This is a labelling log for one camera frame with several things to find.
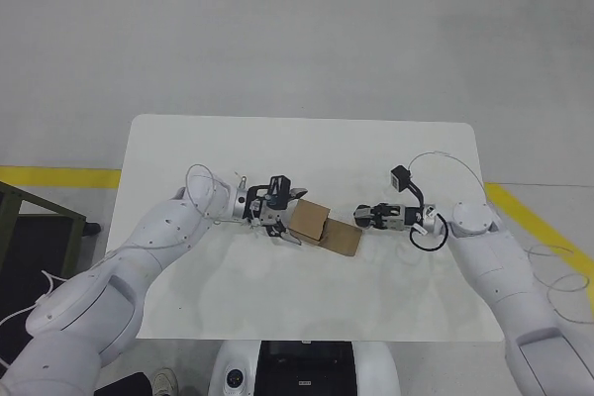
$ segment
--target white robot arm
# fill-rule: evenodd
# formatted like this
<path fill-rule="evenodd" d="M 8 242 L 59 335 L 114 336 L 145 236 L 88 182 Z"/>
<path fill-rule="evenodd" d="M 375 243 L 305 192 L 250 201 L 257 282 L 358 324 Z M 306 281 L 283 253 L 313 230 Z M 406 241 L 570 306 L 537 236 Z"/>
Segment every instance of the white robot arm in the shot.
<path fill-rule="evenodd" d="M 188 172 L 187 189 L 153 207 L 119 248 L 38 301 L 26 323 L 33 339 L 1 383 L 12 396 L 92 394 L 100 368 L 139 332 L 151 283 L 216 220 L 255 221 L 270 237 L 298 243 L 281 212 L 306 192 L 290 189 L 285 176 L 246 189 L 245 178 L 234 188 L 204 166 Z"/>
<path fill-rule="evenodd" d="M 407 188 L 410 179 L 404 167 L 392 170 L 392 184 L 399 191 Z M 506 362 L 522 394 L 594 396 L 594 345 L 555 315 L 535 287 L 528 255 L 497 213 L 487 204 L 460 202 L 440 217 L 433 205 L 424 203 L 418 187 L 410 191 L 418 198 L 418 207 L 360 205 L 354 212 L 356 223 L 409 230 L 412 243 L 418 230 L 445 236 L 443 243 L 462 275 L 490 307 L 504 333 Z"/>

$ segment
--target yellow tape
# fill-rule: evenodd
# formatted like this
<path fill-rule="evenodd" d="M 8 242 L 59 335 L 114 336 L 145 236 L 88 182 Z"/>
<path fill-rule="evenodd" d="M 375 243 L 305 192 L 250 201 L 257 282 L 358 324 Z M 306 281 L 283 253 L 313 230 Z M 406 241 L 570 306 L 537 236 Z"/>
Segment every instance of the yellow tape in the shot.
<path fill-rule="evenodd" d="M 549 226 L 541 217 L 522 204 L 515 196 L 499 184 L 486 183 L 486 193 L 490 200 L 504 213 L 515 220 L 544 245 L 568 248 L 574 254 L 563 254 L 560 258 L 572 269 L 590 278 L 587 297 L 594 315 L 594 260 L 557 230 Z"/>
<path fill-rule="evenodd" d="M 119 169 L 0 166 L 0 181 L 15 186 L 117 188 Z"/>
<path fill-rule="evenodd" d="M 80 169 L 33 166 L 0 166 L 0 181 L 15 186 L 117 188 L 119 169 Z M 499 184 L 486 183 L 486 192 L 493 203 L 531 233 L 544 245 L 568 248 L 574 254 L 562 255 L 574 270 L 590 278 L 587 296 L 594 315 L 594 260 L 542 218 L 528 209 Z"/>

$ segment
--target gray floor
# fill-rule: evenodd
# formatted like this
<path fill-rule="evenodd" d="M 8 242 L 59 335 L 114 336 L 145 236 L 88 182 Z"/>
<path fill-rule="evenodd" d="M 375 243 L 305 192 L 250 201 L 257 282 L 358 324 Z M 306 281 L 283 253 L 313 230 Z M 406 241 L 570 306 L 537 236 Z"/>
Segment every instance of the gray floor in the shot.
<path fill-rule="evenodd" d="M 485 180 L 594 257 L 594 0 L 0 0 L 0 164 L 120 167 L 141 113 L 466 122 Z M 36 190 L 110 221 L 114 191 Z M 499 345 L 392 349 L 404 394 L 517 394 Z M 170 364 L 203 394 L 215 350 L 140 343 L 102 383 Z"/>

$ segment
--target shoe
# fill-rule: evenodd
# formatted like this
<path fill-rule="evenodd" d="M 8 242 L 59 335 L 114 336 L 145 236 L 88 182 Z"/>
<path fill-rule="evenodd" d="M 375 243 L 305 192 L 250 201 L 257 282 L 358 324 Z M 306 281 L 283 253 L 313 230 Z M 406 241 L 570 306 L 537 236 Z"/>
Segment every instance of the shoe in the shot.
<path fill-rule="evenodd" d="M 162 368 L 156 372 L 151 382 L 153 396 L 178 396 L 178 381 L 174 372 L 169 368 Z"/>

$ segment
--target cardboard box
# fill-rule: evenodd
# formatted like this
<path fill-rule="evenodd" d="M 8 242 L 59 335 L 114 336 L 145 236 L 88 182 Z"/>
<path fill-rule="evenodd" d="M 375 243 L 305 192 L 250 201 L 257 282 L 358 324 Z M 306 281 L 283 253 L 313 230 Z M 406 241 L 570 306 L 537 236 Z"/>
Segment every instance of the cardboard box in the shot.
<path fill-rule="evenodd" d="M 329 208 L 300 199 L 288 230 L 300 241 L 338 254 L 354 256 L 363 235 L 362 229 L 329 219 L 329 215 Z"/>

